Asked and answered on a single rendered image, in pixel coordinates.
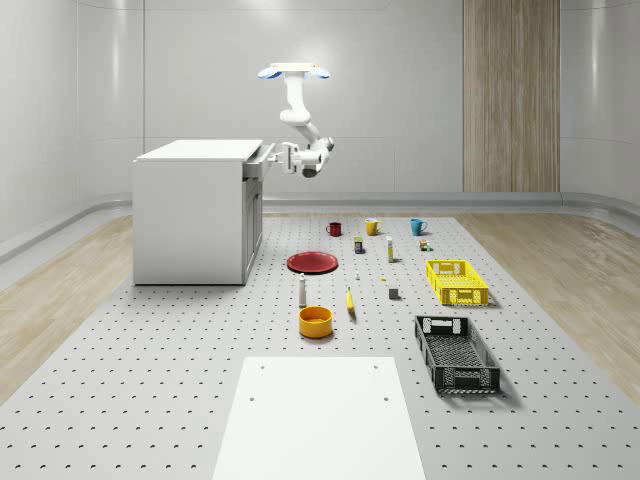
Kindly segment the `white board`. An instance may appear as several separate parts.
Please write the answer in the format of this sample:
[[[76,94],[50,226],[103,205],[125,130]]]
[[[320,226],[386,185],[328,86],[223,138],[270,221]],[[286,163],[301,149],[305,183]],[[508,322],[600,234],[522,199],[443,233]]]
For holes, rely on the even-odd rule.
[[[391,357],[248,357],[213,480],[425,480]]]

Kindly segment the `dark grey basket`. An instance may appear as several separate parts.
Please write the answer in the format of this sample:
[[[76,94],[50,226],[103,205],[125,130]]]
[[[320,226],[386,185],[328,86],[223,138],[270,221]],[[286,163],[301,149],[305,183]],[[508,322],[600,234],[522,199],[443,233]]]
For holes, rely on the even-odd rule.
[[[415,315],[414,335],[437,391],[500,390],[499,365],[468,318]]]

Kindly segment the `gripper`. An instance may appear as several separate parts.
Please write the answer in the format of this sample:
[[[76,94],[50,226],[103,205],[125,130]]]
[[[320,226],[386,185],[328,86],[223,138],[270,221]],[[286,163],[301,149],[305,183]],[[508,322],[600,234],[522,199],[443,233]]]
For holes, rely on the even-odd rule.
[[[281,142],[274,147],[272,160],[281,165],[282,171],[287,174],[295,174],[297,163],[295,158],[299,152],[299,146],[291,142]]]

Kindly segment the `white cabinet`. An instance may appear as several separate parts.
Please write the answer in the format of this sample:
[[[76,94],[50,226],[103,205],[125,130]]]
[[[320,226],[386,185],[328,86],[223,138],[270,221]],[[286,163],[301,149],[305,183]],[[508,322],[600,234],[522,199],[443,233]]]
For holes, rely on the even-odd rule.
[[[133,280],[245,284],[262,238],[254,140],[176,140],[133,163]]]

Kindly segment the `yellow bowl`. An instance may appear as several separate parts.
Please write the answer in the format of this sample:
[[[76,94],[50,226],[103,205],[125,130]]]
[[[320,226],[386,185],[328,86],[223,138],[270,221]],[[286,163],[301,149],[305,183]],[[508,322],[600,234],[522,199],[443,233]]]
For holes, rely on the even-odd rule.
[[[322,306],[302,308],[298,314],[299,332],[308,338],[323,338],[332,333],[332,312]]]

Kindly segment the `red plate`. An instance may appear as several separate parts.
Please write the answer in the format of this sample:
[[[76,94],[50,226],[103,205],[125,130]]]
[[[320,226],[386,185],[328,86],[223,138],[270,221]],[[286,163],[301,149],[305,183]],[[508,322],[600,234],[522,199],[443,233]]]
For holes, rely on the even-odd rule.
[[[335,270],[338,267],[338,260],[328,253],[302,252],[289,257],[287,267],[298,273],[319,275]]]

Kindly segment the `yellow basket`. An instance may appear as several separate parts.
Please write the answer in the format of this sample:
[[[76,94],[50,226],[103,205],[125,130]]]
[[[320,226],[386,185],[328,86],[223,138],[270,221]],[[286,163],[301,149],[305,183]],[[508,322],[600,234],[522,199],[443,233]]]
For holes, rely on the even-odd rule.
[[[427,260],[426,276],[443,305],[487,305],[488,286],[464,260]]]

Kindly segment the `white drawer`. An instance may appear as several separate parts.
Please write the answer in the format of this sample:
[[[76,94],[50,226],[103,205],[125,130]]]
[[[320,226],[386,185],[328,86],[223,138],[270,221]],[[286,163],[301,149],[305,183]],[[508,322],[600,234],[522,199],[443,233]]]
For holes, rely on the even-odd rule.
[[[256,151],[243,162],[243,177],[262,181],[274,163],[276,144],[261,144]]]

